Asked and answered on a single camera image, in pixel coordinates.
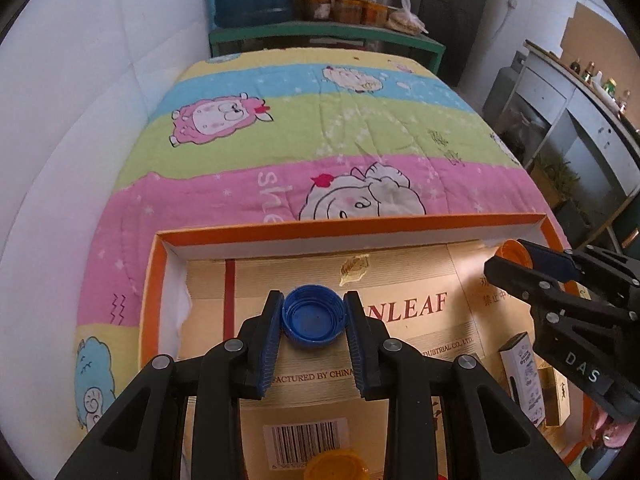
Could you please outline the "person's right hand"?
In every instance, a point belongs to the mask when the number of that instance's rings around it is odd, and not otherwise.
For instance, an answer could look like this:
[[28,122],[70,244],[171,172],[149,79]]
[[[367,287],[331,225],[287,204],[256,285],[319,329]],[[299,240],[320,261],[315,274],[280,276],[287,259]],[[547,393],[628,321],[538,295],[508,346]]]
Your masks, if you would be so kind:
[[596,404],[591,411],[588,436],[591,442],[601,442],[607,448],[622,448],[636,425],[636,422],[614,422],[612,417]]

